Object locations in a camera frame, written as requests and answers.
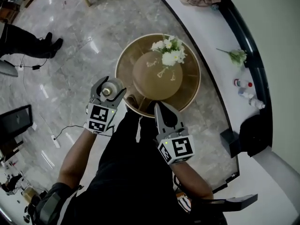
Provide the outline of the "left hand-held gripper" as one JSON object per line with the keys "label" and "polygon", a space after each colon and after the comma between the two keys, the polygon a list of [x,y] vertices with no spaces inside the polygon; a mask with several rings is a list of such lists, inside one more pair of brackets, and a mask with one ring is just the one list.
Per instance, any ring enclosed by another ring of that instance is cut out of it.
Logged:
{"label": "left hand-held gripper", "polygon": [[100,100],[102,85],[108,81],[109,76],[99,79],[90,91],[90,101],[86,107],[87,119],[84,128],[94,134],[105,133],[117,112],[117,107],[127,92],[127,88],[123,88],[112,99]]}

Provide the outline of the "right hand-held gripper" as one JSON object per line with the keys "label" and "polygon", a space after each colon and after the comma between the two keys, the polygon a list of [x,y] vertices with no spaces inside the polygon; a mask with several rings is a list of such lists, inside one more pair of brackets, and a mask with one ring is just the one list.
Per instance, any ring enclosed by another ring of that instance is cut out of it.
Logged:
{"label": "right hand-held gripper", "polygon": [[184,126],[181,113],[165,102],[154,106],[158,129],[158,151],[168,165],[181,163],[195,155],[193,136]]}

